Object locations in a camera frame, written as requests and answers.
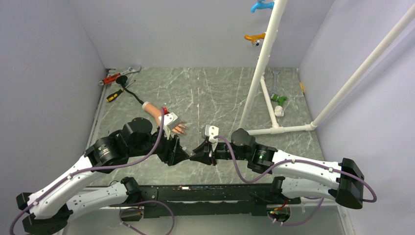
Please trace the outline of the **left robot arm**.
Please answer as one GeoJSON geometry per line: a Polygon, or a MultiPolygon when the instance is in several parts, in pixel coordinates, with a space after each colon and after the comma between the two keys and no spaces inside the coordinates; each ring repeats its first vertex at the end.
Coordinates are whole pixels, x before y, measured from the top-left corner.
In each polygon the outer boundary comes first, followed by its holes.
{"type": "Polygon", "coordinates": [[[82,190],[93,181],[118,168],[132,166],[129,159],[142,162],[153,154],[168,165],[188,158],[180,146],[180,139],[171,131],[180,125],[174,114],[159,118],[160,126],[152,132],[152,123],[137,117],[122,129],[98,139],[79,160],[48,186],[35,193],[23,192],[16,201],[23,229],[31,235],[52,235],[70,221],[111,205],[133,206],[143,200],[142,190],[133,177],[104,189],[86,194],[82,190]]]}

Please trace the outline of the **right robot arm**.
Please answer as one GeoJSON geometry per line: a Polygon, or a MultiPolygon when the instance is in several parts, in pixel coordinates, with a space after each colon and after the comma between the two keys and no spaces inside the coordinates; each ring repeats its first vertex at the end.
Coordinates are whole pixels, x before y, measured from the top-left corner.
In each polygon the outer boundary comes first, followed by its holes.
{"type": "Polygon", "coordinates": [[[356,162],[326,162],[299,157],[256,142],[254,136],[238,129],[231,140],[218,142],[213,132],[193,150],[190,160],[216,165],[218,160],[247,161],[260,178],[273,175],[270,198],[275,203],[298,197],[327,198],[349,209],[361,209],[364,202],[364,175],[356,162]]]}

